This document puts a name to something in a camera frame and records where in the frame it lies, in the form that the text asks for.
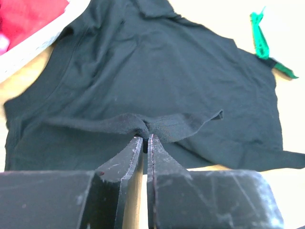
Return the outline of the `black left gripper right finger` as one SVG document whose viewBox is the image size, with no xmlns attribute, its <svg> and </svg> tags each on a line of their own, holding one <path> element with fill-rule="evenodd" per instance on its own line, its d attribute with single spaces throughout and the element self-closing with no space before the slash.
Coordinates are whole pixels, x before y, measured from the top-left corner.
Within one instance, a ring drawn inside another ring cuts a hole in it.
<svg viewBox="0 0 305 229">
<path fill-rule="evenodd" d="M 159 138 L 148 140 L 147 207 L 151 229 L 282 229 L 268 182 L 251 170 L 188 171 Z"/>
</svg>

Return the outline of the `black t shirt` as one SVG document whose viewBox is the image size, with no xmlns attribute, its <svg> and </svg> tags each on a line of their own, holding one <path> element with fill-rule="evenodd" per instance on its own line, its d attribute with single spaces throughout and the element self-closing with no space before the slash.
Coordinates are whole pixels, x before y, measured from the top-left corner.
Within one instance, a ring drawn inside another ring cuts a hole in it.
<svg viewBox="0 0 305 229">
<path fill-rule="evenodd" d="M 304 168 L 283 150 L 273 66 L 166 0 L 92 0 L 4 104 L 5 170 L 93 170 L 152 134 L 187 168 Z"/>
</svg>

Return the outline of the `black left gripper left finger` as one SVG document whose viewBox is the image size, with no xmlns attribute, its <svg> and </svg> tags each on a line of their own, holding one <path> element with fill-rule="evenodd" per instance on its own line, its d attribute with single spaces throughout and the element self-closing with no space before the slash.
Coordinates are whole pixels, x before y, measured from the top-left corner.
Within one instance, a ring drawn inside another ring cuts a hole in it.
<svg viewBox="0 0 305 229">
<path fill-rule="evenodd" d="M 91 171 L 16 171 L 0 175 L 3 229 L 136 229 L 143 140 L 134 137 Z"/>
</svg>

